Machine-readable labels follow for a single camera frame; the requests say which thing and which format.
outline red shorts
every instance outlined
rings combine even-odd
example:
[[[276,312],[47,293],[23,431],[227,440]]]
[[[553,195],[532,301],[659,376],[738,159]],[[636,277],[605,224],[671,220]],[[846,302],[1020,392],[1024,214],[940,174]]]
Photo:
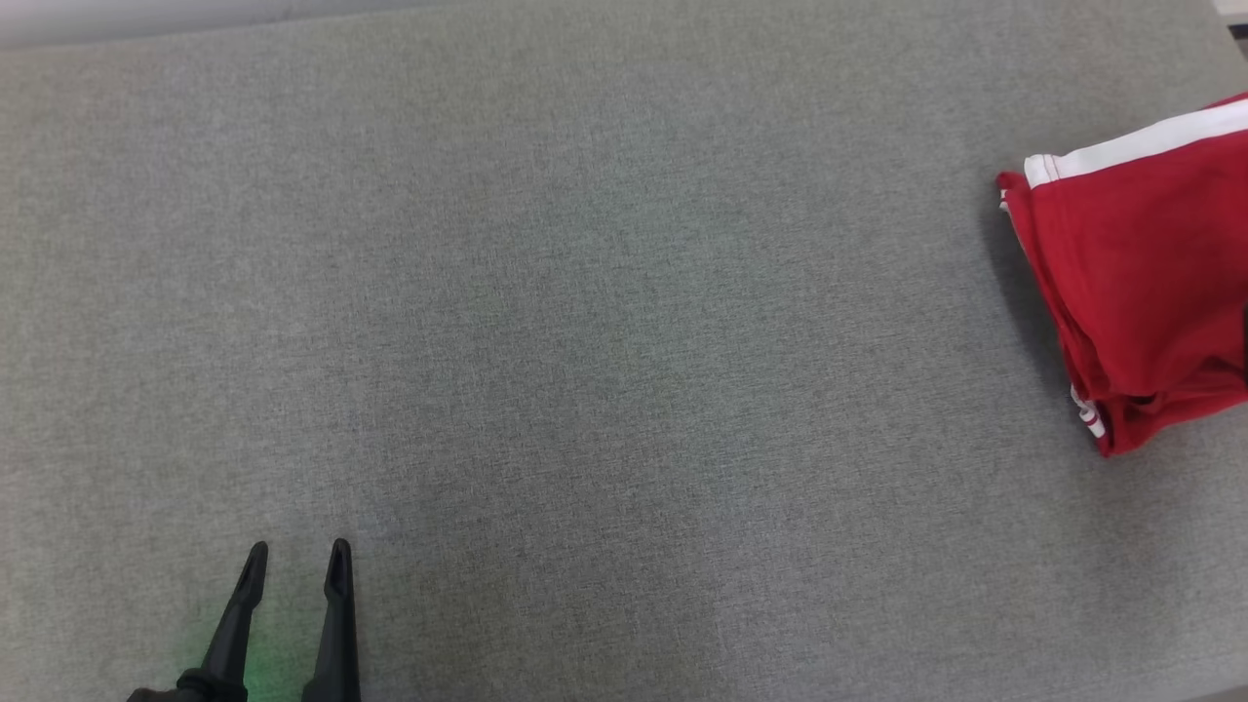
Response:
[[[997,180],[1106,456],[1248,400],[1246,97]]]

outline folded clothing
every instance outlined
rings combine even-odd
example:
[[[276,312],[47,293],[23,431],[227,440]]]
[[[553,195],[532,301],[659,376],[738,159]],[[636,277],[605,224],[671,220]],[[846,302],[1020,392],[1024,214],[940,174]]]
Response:
[[[1248,94],[997,182],[1103,455],[1248,400]]]

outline gray table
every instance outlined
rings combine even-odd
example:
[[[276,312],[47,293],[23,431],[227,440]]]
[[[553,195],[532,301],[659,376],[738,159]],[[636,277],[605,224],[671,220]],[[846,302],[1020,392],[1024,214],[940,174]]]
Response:
[[[1206,0],[534,0],[0,59],[0,697],[1176,700],[1248,413],[1102,461],[993,176],[1248,87]]]

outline white stripe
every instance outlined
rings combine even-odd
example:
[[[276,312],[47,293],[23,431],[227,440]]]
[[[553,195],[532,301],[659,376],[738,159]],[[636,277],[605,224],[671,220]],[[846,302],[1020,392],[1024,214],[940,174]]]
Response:
[[[1038,187],[1063,177],[1073,177],[1156,156],[1202,139],[1224,136],[1248,129],[1248,100],[1162,120],[1139,131],[1071,151],[1065,156],[1037,154],[1023,162],[1027,185]]]
[[[1096,411],[1096,402],[1085,402],[1080,400],[1078,392],[1075,392],[1075,386],[1071,386],[1071,400],[1080,406],[1080,420],[1083,421],[1083,426],[1088,427],[1092,436],[1101,438],[1104,436],[1104,422],[1101,421],[1101,415]]]

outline gray fabric surface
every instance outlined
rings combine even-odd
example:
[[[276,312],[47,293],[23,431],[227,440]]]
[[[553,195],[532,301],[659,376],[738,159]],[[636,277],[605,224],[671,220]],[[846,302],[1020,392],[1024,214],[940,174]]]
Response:
[[[1248,412],[1102,461],[992,179],[1248,87],[1204,0],[467,4],[0,61],[0,697],[1176,700]]]
[[[4,0],[0,50],[467,1],[479,0]]]

